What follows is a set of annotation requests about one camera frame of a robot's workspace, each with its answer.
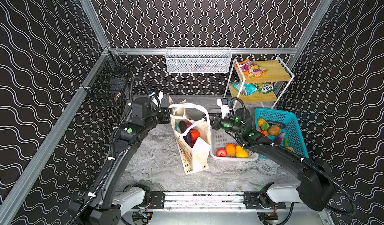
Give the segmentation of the red bell pepper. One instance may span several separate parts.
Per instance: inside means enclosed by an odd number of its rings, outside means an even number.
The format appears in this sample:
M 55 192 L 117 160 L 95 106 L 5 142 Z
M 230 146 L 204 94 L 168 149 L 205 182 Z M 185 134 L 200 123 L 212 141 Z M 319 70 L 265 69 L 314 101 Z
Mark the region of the red bell pepper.
M 197 139 L 201 136 L 200 132 L 198 130 L 192 129 L 190 133 L 191 133 L 191 142 L 192 144 L 194 144 L 197 141 Z

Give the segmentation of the cream canvas grocery bag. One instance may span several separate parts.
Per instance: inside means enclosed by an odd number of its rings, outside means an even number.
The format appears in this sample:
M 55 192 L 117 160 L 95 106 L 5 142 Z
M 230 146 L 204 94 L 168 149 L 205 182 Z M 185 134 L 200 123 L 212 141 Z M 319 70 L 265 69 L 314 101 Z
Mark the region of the cream canvas grocery bag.
M 186 175 L 201 172 L 209 168 L 208 156 L 211 151 L 211 122 L 206 108 L 186 102 L 175 103 L 169 98 L 171 125 Z M 200 119 L 192 119 L 188 109 L 200 111 Z

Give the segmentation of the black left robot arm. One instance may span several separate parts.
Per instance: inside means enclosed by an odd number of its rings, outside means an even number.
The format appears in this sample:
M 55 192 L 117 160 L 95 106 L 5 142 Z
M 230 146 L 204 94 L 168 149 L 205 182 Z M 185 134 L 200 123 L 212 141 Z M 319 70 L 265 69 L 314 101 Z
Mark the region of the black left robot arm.
M 157 125 L 169 124 L 172 111 L 162 107 L 159 97 L 146 85 L 147 95 L 133 99 L 135 82 L 143 81 L 139 76 L 132 79 L 128 110 L 111 132 L 107 160 L 88 193 L 69 206 L 71 225 L 129 224 L 123 217 L 123 205 L 114 202 L 117 183 L 148 133 Z

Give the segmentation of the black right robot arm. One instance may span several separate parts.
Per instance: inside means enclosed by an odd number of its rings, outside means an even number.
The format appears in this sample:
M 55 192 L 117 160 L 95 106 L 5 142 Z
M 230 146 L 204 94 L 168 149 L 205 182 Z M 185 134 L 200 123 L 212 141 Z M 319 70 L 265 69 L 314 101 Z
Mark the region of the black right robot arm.
M 353 197 L 335 180 L 330 166 L 321 159 L 311 160 L 282 146 L 279 140 L 271 140 L 255 127 L 255 118 L 237 97 L 219 100 L 221 113 L 208 113 L 207 119 L 212 129 L 224 130 L 234 134 L 236 144 L 241 148 L 262 155 L 299 180 L 298 185 L 265 185 L 254 199 L 246 199 L 246 205 L 256 202 L 260 207 L 269 209 L 282 202 L 302 203 L 314 211 L 328 209 L 340 215 L 353 216 L 357 205 Z M 331 207 L 328 203 L 340 191 L 351 204 L 349 211 Z

